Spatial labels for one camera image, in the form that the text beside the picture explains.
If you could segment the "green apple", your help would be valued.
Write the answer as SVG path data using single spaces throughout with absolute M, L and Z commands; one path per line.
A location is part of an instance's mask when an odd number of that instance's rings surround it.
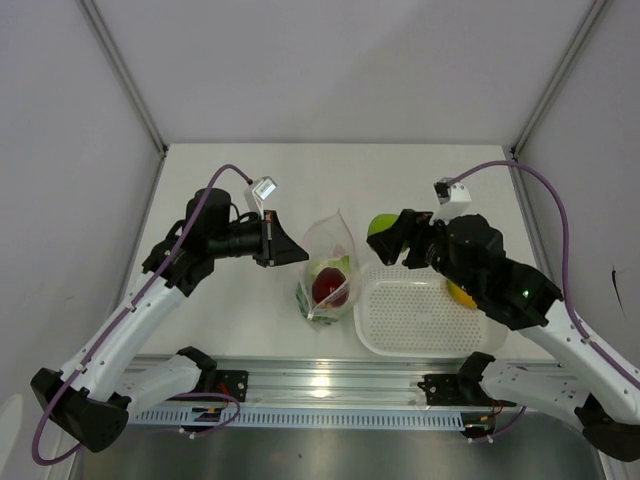
M 384 213 L 375 216 L 369 223 L 367 236 L 370 237 L 389 229 L 397 219 L 398 214 Z

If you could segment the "clear pink zip top bag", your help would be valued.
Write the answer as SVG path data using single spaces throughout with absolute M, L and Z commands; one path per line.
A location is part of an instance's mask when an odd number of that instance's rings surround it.
M 302 246 L 309 259 L 298 269 L 300 314 L 312 324 L 338 323 L 352 312 L 361 292 L 355 242 L 341 212 L 312 224 Z

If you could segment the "red apple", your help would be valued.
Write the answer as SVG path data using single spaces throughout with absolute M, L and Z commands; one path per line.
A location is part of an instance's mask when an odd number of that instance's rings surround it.
M 342 284 L 346 281 L 346 278 L 342 273 L 334 268 L 327 268 L 323 270 L 313 281 L 312 284 L 312 298 L 316 305 L 325 305 L 327 308 L 337 308 L 343 306 L 349 297 L 349 289 L 345 287 L 342 292 L 330 297 L 335 291 L 337 291 Z

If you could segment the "green lettuce leaf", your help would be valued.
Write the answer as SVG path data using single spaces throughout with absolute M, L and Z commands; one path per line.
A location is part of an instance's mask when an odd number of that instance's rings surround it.
M 298 283 L 296 286 L 295 297 L 298 303 L 300 314 L 305 320 L 308 320 L 312 323 L 331 325 L 342 320 L 346 316 L 345 311 L 323 311 L 320 313 L 312 312 L 312 308 L 306 296 L 306 292 L 304 291 L 301 283 Z

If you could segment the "pale green cabbage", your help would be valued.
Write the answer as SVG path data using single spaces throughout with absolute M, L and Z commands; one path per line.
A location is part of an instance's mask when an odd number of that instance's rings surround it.
M 314 281 L 315 278 L 327 268 L 337 269 L 345 278 L 349 278 L 352 274 L 358 271 L 359 263 L 350 255 L 332 258 L 316 258 L 309 264 L 308 277 L 311 281 Z

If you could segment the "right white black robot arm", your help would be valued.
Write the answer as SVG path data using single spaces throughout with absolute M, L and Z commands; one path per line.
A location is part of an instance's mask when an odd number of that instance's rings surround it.
M 481 215 L 445 222 L 405 209 L 369 224 L 366 242 L 386 265 L 432 268 L 469 295 L 489 319 L 551 354 L 574 381 L 538 376 L 474 352 L 456 374 L 467 404 L 501 400 L 555 417 L 597 450 L 623 461 L 639 458 L 639 392 L 620 369 L 598 357 L 571 321 L 561 290 L 536 268 L 507 257 L 500 231 Z

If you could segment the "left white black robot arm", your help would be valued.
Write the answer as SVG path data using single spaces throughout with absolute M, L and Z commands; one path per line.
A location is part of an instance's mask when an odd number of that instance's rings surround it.
M 132 417 L 167 400 L 235 400 L 219 387 L 216 360 L 192 346 L 133 381 L 121 380 L 140 347 L 213 273 L 216 261 L 250 257 L 261 267 L 276 267 L 308 260 L 276 211 L 250 211 L 233 220 L 231 207 L 228 192 L 198 190 L 184 219 L 153 247 L 132 291 L 94 337 L 59 369 L 41 368 L 34 375 L 31 388 L 45 422 L 98 453 Z

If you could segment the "white perforated plastic basket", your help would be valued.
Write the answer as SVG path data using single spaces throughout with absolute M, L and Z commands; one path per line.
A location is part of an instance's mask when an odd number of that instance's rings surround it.
M 361 343 L 385 357 L 465 358 L 495 353 L 506 343 L 506 327 L 451 297 L 446 280 L 430 269 L 370 262 L 354 306 Z

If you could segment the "yellow orange mango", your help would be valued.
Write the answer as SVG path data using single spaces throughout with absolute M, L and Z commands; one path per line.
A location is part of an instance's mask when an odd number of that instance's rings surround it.
M 477 308 L 477 305 L 472 299 L 472 297 L 469 294 L 467 294 L 463 289 L 458 287 L 456 284 L 454 284 L 450 280 L 447 280 L 446 287 L 451 298 L 455 300 L 457 303 L 469 309 Z

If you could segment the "aluminium mounting rail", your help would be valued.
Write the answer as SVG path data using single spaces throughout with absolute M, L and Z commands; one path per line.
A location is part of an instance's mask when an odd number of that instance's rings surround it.
M 246 407 L 415 410 L 426 406 L 417 383 L 453 374 L 460 360 L 411 358 L 220 357 L 222 370 L 249 373 Z

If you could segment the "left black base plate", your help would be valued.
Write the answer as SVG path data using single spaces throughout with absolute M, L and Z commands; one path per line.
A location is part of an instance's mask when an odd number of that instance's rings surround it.
M 188 393 L 206 393 L 230 395 L 244 402 L 249 384 L 249 373 L 244 370 L 214 370 L 202 372 L 199 369 L 186 369 L 169 376 L 167 400 L 184 398 Z

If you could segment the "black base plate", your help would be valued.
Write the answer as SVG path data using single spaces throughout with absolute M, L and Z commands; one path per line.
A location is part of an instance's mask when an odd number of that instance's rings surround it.
M 199 369 L 186 369 L 169 376 L 167 400 L 184 398 L 188 393 L 206 393 L 230 395 L 244 402 L 249 384 L 249 373 L 244 370 L 214 370 L 202 372 Z
M 515 407 L 514 402 L 488 396 L 480 387 L 482 376 L 463 374 L 425 374 L 417 382 L 428 406 L 491 407 L 502 404 Z

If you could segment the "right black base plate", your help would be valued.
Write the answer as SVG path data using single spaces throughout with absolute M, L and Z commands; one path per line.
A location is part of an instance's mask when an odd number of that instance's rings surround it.
M 463 374 L 425 374 L 417 382 L 428 406 L 491 407 L 502 404 L 515 407 L 514 402 L 488 396 L 480 387 L 482 376 Z

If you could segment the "left aluminium frame post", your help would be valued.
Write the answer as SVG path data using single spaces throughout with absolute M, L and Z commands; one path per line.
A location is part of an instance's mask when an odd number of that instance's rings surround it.
M 107 25 L 98 3 L 94 0 L 78 0 L 76 4 L 154 150 L 160 158 L 163 158 L 166 155 L 168 146 L 163 140 L 143 95 L 131 75 L 121 49 Z

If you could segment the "aluminium frame post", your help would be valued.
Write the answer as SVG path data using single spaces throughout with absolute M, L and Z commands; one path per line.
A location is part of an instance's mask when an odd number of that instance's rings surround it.
M 107 25 L 98 3 L 94 0 L 78 0 L 76 4 L 154 150 L 160 158 L 163 158 L 166 155 L 168 146 L 163 140 L 143 95 L 131 75 L 121 49 Z
M 511 157 L 514 160 L 518 160 L 522 156 L 613 4 L 614 2 L 611 0 L 596 0 L 589 3 L 510 148 Z

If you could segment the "right aluminium frame post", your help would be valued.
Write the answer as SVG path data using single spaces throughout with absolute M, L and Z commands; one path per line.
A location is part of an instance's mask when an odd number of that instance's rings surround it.
M 611 0 L 596 0 L 589 3 L 510 148 L 511 157 L 514 160 L 518 160 L 522 156 L 613 4 L 614 2 Z

